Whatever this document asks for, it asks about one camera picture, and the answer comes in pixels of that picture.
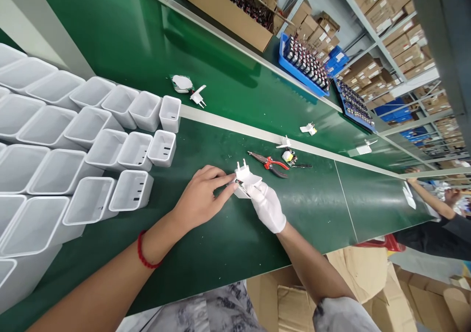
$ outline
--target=hand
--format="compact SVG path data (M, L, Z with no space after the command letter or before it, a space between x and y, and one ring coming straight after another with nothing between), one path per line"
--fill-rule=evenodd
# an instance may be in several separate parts
M177 220L185 232L206 223L221 210L239 184L227 186L217 198L214 190L228 184L235 177L235 174L226 175L221 169L206 165L193 175L169 215Z
M445 203L453 207L461 199L461 190L447 189L445 190Z
M286 216L281 210L280 200L275 190L264 182L261 182L257 187L248 185L245 190L252 198L252 204L262 223L272 233L280 233L285 228Z
M417 168L409 168L409 169L406 169L406 173L408 173L408 174L420 173L420 169L417 169ZM409 178L409 179L407 179L407 182L410 183L410 184L416 183L416 182L417 182L417 178Z

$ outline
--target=red stool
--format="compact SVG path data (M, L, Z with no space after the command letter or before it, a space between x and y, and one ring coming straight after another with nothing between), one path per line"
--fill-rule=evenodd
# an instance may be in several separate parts
M377 239L372 239L365 241L360 244L356 244L355 246L358 247L385 247L389 251L394 251L394 252L403 252L406 250L406 247L402 244L399 244L396 241L396 238L394 238L394 235L388 234L384 236L384 241L382 240L377 240Z

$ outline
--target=green workbench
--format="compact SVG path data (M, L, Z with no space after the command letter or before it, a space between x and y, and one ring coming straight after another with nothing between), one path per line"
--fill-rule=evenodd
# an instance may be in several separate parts
M245 158L253 173L277 192L287 219L318 250L327 253L428 220L423 203L408 206L404 181L318 155L297 151L312 169L291 168L280 179L247 154L280 160L275 144L182 119L170 168L153 167L147 207L92 225L63 245L35 289L0 315L2 332L24 331L48 308L133 242L170 211L193 174L206 164L234 171ZM118 173L108 173L117 178ZM130 314L289 265L278 239L259 220L250 200L229 199L208 223L192 230L151 276Z
M376 139L331 106L156 0L47 0L99 76L157 95L178 96L169 74L192 78L205 111L341 155ZM4 34L0 41L12 44ZM188 96L183 104L194 107ZM308 136L300 126L314 122ZM151 171L149 205L86 227L64 244L36 290L0 315L2 331L24 331L50 306L123 250L177 202L196 170L212 164L232 172L246 159L278 193L301 234L326 253L429 219L424 205L407 205L403 181L297 151L313 169L290 169L288 179L266 171L246 151L279 158L274 144L183 119L172 167ZM356 159L389 170L411 161L384 140ZM130 313L175 301L289 264L278 240L250 201L231 198L210 222L190 232L165 258Z

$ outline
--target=white cup-shaped housing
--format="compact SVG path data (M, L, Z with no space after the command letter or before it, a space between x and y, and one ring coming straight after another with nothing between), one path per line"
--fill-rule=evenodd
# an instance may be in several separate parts
M75 192L85 177L99 177L103 169L85 163L86 153L71 150L53 150L34 174L26 190L30 195L62 196Z
M0 257L36 255L81 236L85 225L62 224L69 202L63 196L28 199L0 243Z
M44 106L21 128L16 139L37 146L84 151L82 146L64 136L65 129L76 116L72 110Z
M108 94L102 108L110 111L124 128L137 128L136 122L129 113L129 107L137 98L139 92L133 88L117 85Z
M57 67L35 57L20 59L0 69L0 85L18 94L26 88L57 71Z
M152 162L147 157L147 152L151 142L151 135L131 132L119 152L118 163L128 169L150 171Z
M33 292L61 248L55 245L33 256L0 258L0 314Z
M67 71L56 71L53 74L30 84L25 92L33 98L40 99L47 104L63 107L73 111L80 111L69 95L77 87L85 83L83 78Z
M81 108L86 106L101 107L103 101L115 86L116 84L104 78L91 77L74 90L69 98Z
M27 199L25 195L0 195L0 243L12 225L13 218L22 210Z
M142 91L129 107L129 113L136 121L137 127L155 132L160 125L158 113L162 106L162 98L155 94Z
M118 179L109 210L132 211L147 206L154 178L142 170L125 170Z
M154 165L168 168L172 165L177 135L172 132L157 130L147 152L147 157Z
M101 130L85 161L101 169L125 170L126 168L118 163L118 155L127 137L125 132L108 128Z
M29 97L5 95L0 100L0 139L18 142L18 132L45 105L45 102Z
M124 131L109 111L86 106L67 126L64 136L82 147L90 149L95 143L98 133L105 128Z
M178 98L164 96L159 117L165 131L178 133L180 127L180 108L182 101Z
M25 194L48 154L47 147L8 146L0 155L0 194Z
M108 209L116 187L112 178L87 177L80 180L62 223L67 226L96 223L116 216Z
M0 44L0 69L28 56L5 44Z

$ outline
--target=sleeve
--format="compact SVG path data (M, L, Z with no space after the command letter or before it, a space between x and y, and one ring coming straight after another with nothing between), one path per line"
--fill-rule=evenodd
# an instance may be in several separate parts
M380 332L359 302L343 297L323 299L313 316L316 332Z
M471 221L469 219L461 215L455 215L442 228L471 244Z

